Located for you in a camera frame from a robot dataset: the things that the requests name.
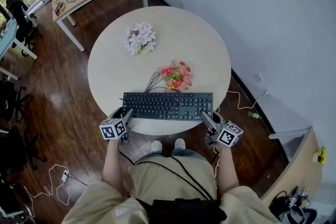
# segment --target sneaker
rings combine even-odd
[[[151,152],[162,152],[162,143],[159,140],[152,143]]]
[[[177,148],[185,150],[185,142],[182,138],[176,139],[174,149],[177,149]]]

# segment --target white wall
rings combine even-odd
[[[336,0],[166,0],[207,20],[277,132],[313,125],[336,182]],[[255,73],[264,79],[256,83]]]

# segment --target power strip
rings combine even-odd
[[[69,178],[69,176],[70,176],[69,170],[65,169],[62,175],[62,181],[65,183]]]

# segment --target person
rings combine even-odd
[[[64,218],[63,224],[153,223],[149,221],[143,203],[151,205],[154,200],[174,201],[177,198],[207,200],[209,198],[206,192],[211,199],[216,200],[217,191],[220,199],[219,209],[227,216],[224,223],[278,223],[277,218],[250,188],[239,186],[231,149],[222,144],[217,144],[216,148],[220,162],[217,173],[218,190],[211,164],[200,154],[186,150],[184,140],[178,138],[172,152],[173,157],[162,156],[161,142],[154,141],[152,153],[130,167],[134,183],[133,197],[125,200],[119,141],[110,140],[102,181],[88,186]],[[175,159],[182,164],[187,173]],[[196,183],[192,184],[196,187],[192,187],[167,168],[189,183],[194,183],[189,175],[192,176],[205,191],[201,191]]]

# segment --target wooden floor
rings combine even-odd
[[[149,0],[149,5],[161,3]],[[76,11],[73,18],[77,25],[73,33],[85,47],[85,52],[80,52],[58,25],[52,22],[51,3],[36,13],[38,28],[43,35],[43,39],[35,46],[38,59],[33,61],[30,57],[23,58],[16,49],[10,50],[0,65],[9,69],[13,64],[13,73],[20,77],[15,82],[16,88],[26,86],[26,92],[34,96],[24,108],[29,121],[20,124],[19,128],[29,128],[33,134],[41,133],[44,136],[39,150],[48,158],[48,162],[37,162],[37,171],[32,171],[28,165],[23,172],[8,176],[10,183],[21,180],[28,191],[35,195],[44,191],[44,186],[50,187],[48,170],[54,164],[67,166],[74,176],[86,184],[101,179],[107,143],[102,139],[98,126],[106,115],[95,103],[89,89],[88,60],[99,34],[121,15],[140,7],[142,0],[94,0]],[[242,93],[241,105],[251,105],[234,79],[229,89]],[[248,117],[248,110],[238,110],[237,103],[237,94],[228,93],[220,106],[221,115],[244,130],[243,137],[232,148],[235,167],[240,184],[252,187],[261,196],[286,164],[275,143],[268,139],[269,132],[263,121]],[[9,126],[3,120],[1,125]],[[150,152],[153,140],[159,139],[164,151],[170,152],[175,139],[183,137],[187,148],[199,152],[210,161],[215,154],[206,148],[205,134],[206,127],[203,124],[169,136],[131,133],[130,144],[121,147],[121,151],[136,161]],[[126,173],[130,164],[121,158]],[[63,171],[63,168],[58,167],[52,171],[54,185],[59,184]],[[35,215],[49,224],[61,223],[85,188],[81,183],[72,181],[69,206],[61,204],[55,195],[39,196],[34,200]],[[59,197],[63,201],[67,200],[65,189],[60,190]]]

